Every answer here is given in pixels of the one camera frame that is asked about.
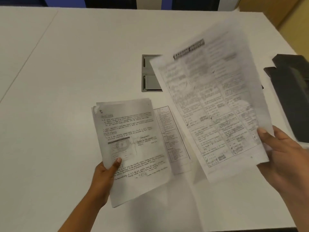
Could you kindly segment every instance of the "white table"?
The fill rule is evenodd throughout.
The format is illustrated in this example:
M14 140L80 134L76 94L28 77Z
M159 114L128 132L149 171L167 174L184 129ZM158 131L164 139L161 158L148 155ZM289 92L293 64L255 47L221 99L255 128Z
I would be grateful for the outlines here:
M56 13L56 9L1 7L0 101Z
M294 51L263 14L59 9L0 103L2 230L56 231L101 161L90 107L142 97L154 108L168 105L165 92L141 92L141 55L164 53L232 15L248 36L272 122L291 135L263 68L273 66L277 53ZM108 202L93 231L292 226L282 199L257 168L214 185L199 168L117 208Z

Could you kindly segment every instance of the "hand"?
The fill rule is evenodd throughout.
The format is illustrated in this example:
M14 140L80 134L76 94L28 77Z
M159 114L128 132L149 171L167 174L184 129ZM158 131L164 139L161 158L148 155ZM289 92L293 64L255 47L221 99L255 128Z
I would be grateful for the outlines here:
M309 151L303 149L287 134L273 126L273 137L258 128L261 141L272 148L268 153L270 162L258 165L268 183L283 198L309 202Z
M118 158L109 169L104 167L103 162L95 168L87 196L98 203L100 207L103 207L108 200L109 192L114 183L114 174L120 167L121 161L121 158Z

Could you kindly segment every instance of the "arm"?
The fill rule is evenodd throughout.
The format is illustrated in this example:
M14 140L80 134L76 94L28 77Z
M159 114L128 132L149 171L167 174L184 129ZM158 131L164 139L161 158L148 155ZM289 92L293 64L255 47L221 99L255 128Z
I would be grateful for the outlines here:
M91 231L99 210L108 200L114 182L114 174L121 161L121 158L118 158L110 169L106 169L102 162L97 165L87 194L75 207L58 232Z
M309 231L309 151L277 127L273 137L258 128L261 141L268 144L269 162L258 165L268 183L285 202L299 232Z

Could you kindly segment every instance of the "printed page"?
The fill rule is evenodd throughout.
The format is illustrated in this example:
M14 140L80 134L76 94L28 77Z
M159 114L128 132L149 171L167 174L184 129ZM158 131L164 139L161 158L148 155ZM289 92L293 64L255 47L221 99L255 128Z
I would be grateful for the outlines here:
M112 207L171 179L168 153L149 99L98 105L92 111L105 167L122 158L110 193Z
M192 162L168 106L154 109L174 174L191 170Z
M256 129L273 133L270 115L236 22L219 23L150 63L210 182L268 161Z

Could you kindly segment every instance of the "sheet of paper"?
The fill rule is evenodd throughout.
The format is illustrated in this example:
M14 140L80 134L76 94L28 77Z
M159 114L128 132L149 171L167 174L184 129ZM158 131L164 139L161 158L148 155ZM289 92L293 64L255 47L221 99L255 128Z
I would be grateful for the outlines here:
M219 23L150 63L209 181L268 161L256 128L273 133L270 115L237 22Z
M171 179L168 153L149 99L98 105L92 112L105 167L122 158L110 193L112 207Z
M154 109L174 174L191 170L192 162L168 106Z

